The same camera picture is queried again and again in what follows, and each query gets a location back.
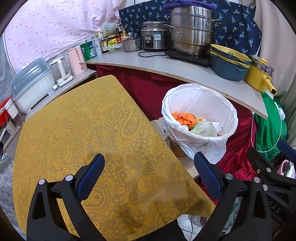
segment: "small saucepan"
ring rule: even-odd
[[[244,78],[245,81],[259,92],[265,92],[268,89],[272,95],[276,95],[276,89],[270,83],[274,69],[267,65],[266,60],[256,55],[251,55],[251,59],[252,63]]]
[[[142,49],[142,39],[141,38],[128,38],[122,40],[122,48],[125,52],[135,52]]]

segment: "green bag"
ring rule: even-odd
[[[258,129],[256,132],[256,149],[258,151],[267,151],[270,150],[279,138],[279,134],[281,132],[280,139],[286,141],[287,137],[287,124],[286,121],[281,121],[279,116],[279,112],[277,110],[274,102],[277,103],[278,107],[281,108],[281,103],[277,98],[274,97],[272,100],[268,94],[261,93],[267,114],[268,119],[265,120],[262,117],[254,114],[254,119],[258,124]],[[275,146],[269,152],[261,153],[261,155],[268,161],[272,160],[277,154],[280,153],[280,150]]]

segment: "navy palm tree fabric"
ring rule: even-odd
[[[232,48],[248,56],[257,52],[261,33],[253,21],[255,9],[225,0],[203,0],[213,4],[216,19],[223,24],[216,25],[214,44]],[[141,25],[145,21],[170,22],[170,9],[163,5],[172,0],[151,0],[119,10],[121,23],[126,32],[132,32],[135,37],[141,37]]]

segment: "orange plastic bag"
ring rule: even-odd
[[[203,121],[203,118],[196,118],[193,114],[190,113],[180,113],[180,112],[174,112],[172,114],[174,119],[178,121],[182,126],[188,125],[189,129],[193,129],[194,126],[200,122]]]

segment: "rice cooker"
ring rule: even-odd
[[[143,22],[141,30],[143,48],[145,50],[164,51],[171,49],[172,38],[170,29],[163,26],[169,24],[165,21],[146,21]]]

